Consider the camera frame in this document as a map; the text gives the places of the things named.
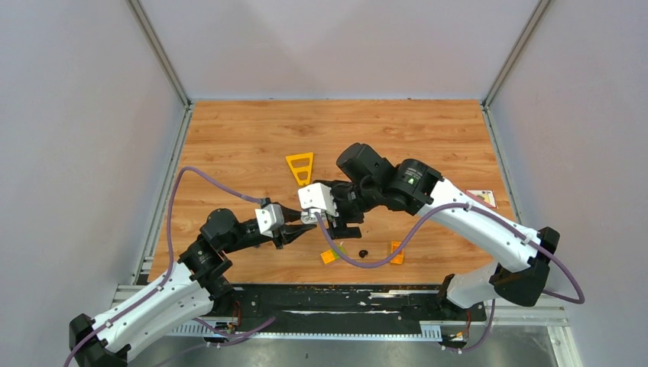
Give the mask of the white earbud charging case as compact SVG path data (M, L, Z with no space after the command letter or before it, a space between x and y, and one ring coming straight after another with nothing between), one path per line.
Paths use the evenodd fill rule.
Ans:
M300 216L300 220L303 224L307 225L316 225L319 220L317 219L317 214L316 213L309 213L309 212L302 212Z

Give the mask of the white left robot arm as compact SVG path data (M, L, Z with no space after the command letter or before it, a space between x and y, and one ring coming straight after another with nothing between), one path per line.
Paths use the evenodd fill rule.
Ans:
M101 314L84 313L70 322L70 354L65 365L126 366L156 340L210 311L228 314L232 285L224 273L227 255L273 242L277 248L315 228L316 218L269 203L255 217L239 221L229 209L215 209L196 240L157 279Z

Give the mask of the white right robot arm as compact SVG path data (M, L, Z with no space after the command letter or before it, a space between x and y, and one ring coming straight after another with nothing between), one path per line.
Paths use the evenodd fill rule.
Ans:
M515 223L422 161L406 159L393 165L367 144L349 146L336 165L348 179L320 182L337 212L328 218L333 236L360 237L357 225L365 213L383 206L437 222L494 259L475 271L445 277L436 298L441 316L452 320L474 304L495 298L522 307L536 305L549 277L549 257L559 242L556 230Z

